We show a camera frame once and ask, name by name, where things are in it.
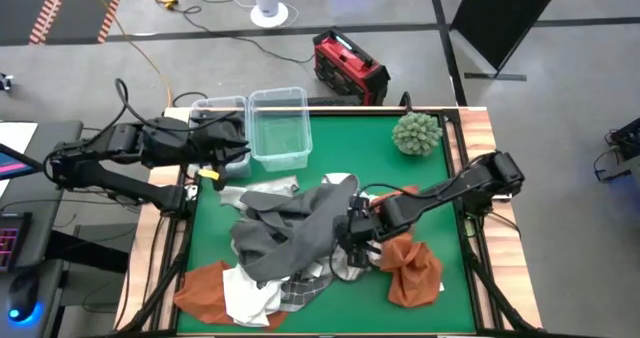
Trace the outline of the black mat with orange stripes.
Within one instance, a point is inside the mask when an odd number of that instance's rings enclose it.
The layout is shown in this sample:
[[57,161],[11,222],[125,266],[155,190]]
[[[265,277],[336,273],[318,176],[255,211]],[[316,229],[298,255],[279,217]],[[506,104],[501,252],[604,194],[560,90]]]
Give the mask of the black mat with orange stripes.
[[106,41],[120,0],[0,0],[0,46]]

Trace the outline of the green succulent in white pot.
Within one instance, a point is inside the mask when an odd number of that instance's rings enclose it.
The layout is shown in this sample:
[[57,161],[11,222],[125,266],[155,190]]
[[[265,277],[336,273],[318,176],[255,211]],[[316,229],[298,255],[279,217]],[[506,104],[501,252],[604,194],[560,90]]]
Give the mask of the green succulent in white pot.
[[399,151],[413,156],[429,156],[442,135],[436,117],[416,112],[403,115],[392,130],[392,140]]

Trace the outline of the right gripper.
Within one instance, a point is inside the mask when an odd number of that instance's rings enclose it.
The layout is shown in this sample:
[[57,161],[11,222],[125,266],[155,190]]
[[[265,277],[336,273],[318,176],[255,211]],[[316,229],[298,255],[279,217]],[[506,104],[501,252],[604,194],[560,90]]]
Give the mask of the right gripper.
[[370,252],[381,251],[381,244],[375,243],[373,217],[383,201],[384,198],[370,200],[360,195],[349,199],[346,216],[337,222],[337,244],[348,252],[348,266],[368,269],[372,266]]

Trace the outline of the dark grey towel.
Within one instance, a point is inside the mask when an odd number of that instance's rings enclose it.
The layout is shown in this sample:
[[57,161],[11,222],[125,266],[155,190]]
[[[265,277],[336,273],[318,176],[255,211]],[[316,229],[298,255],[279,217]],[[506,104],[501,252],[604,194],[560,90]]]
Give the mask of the dark grey towel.
[[346,220],[359,187],[349,174],[293,196],[247,191],[239,201],[245,217],[230,235],[238,264],[255,281],[290,277],[333,250],[334,225]]

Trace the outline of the orange towel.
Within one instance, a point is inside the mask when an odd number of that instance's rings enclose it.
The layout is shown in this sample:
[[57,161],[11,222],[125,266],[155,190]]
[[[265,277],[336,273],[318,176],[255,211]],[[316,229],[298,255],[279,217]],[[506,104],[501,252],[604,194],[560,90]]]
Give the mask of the orange towel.
[[388,300],[400,307],[433,304],[440,291],[443,265],[423,241],[414,239],[416,227],[382,242],[381,253],[371,255],[374,266],[391,275]]
[[[222,272],[233,268],[225,261],[199,267],[187,272],[182,287],[174,294],[173,302],[184,312],[207,324],[236,325],[225,312]],[[269,325],[274,330],[287,318],[288,313],[279,311],[269,316]]]

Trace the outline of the red and black toolbox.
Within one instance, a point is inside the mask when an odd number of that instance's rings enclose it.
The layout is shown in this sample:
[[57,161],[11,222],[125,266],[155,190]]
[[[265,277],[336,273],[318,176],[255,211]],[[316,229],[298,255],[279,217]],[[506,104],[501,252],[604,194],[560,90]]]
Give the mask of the red and black toolbox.
[[391,77],[342,31],[331,28],[312,39],[317,78],[341,96],[356,96],[360,105],[381,106]]

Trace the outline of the black room divider panel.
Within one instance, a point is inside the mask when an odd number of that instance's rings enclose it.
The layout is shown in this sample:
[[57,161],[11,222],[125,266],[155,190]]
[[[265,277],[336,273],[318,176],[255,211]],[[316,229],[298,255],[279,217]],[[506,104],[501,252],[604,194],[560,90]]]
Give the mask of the black room divider panel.
[[450,29],[500,76],[551,0],[461,0]]

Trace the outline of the black-framed monitor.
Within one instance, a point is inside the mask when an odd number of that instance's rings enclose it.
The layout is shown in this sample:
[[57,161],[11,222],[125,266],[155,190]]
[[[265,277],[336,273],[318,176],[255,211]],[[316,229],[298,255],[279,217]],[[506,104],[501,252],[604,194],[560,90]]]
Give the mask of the black-framed monitor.
[[0,144],[0,181],[39,173],[43,165],[16,150]]

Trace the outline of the grey plaid towel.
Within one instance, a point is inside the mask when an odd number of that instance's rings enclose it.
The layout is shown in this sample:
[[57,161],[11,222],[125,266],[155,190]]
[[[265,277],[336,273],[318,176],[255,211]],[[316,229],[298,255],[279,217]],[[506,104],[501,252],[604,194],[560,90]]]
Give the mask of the grey plaid towel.
[[311,303],[332,283],[327,265],[312,263],[281,285],[280,310],[297,312]]

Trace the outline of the clear plastic bin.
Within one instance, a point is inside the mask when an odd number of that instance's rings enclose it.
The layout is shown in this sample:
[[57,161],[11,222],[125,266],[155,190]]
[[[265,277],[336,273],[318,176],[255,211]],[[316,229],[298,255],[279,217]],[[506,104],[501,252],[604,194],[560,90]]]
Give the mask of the clear plastic bin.
[[[189,126],[195,128],[205,123],[217,115],[224,115],[232,112],[233,115],[222,124],[225,131],[234,138],[247,140],[248,113],[246,104],[248,99],[244,96],[229,96],[218,98],[204,98],[197,100],[191,106],[189,115]],[[251,175],[250,154],[229,162],[225,169],[232,179],[248,178]]]
[[252,158],[268,172],[303,169],[313,149],[307,93],[300,87],[248,98]]

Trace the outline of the grey desk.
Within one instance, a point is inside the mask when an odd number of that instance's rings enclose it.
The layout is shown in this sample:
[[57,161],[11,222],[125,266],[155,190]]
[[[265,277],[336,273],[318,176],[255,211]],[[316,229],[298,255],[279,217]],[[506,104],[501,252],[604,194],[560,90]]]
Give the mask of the grey desk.
[[[38,127],[25,154],[41,162],[60,142],[75,141],[80,136],[79,121],[37,123]],[[7,316],[9,286],[12,274],[0,273],[0,338],[43,338],[48,319],[55,302],[62,263],[44,260],[53,223],[55,221],[62,192],[42,173],[10,180],[0,197],[0,208],[6,212],[31,212],[29,232],[22,246],[16,265],[32,266],[39,274],[39,287],[35,313],[22,323],[15,323]]]

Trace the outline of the white paper sheet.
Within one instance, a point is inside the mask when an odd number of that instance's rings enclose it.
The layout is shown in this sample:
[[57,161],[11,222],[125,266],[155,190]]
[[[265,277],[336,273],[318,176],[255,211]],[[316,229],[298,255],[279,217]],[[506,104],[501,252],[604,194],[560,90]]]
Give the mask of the white paper sheet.
[[[24,155],[31,142],[37,123],[0,122],[0,144],[4,144]],[[11,179],[0,181],[0,197],[4,194]]]

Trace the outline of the backlit keyboard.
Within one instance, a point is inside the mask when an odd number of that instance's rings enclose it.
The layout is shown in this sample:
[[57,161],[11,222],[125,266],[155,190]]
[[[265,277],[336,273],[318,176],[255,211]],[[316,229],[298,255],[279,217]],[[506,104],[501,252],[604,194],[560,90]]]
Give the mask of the backlit keyboard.
[[0,212],[0,273],[14,268],[31,220],[31,212]]

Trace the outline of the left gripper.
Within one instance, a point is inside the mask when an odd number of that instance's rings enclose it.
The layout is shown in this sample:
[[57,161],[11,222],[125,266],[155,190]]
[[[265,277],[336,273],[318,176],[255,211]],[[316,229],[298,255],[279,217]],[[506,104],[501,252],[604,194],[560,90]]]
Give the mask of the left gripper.
[[227,168],[243,168],[251,157],[244,131],[235,130],[234,112],[197,111],[190,118],[193,131],[190,164],[206,168],[218,177],[228,177]]

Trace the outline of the black computer mouse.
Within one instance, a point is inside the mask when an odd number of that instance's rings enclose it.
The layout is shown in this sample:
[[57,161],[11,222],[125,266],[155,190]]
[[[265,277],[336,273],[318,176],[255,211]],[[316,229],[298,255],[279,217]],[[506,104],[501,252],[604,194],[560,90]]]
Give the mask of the black computer mouse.
[[7,316],[15,323],[28,320],[36,310],[39,287],[35,271],[23,271],[11,282],[7,298]]

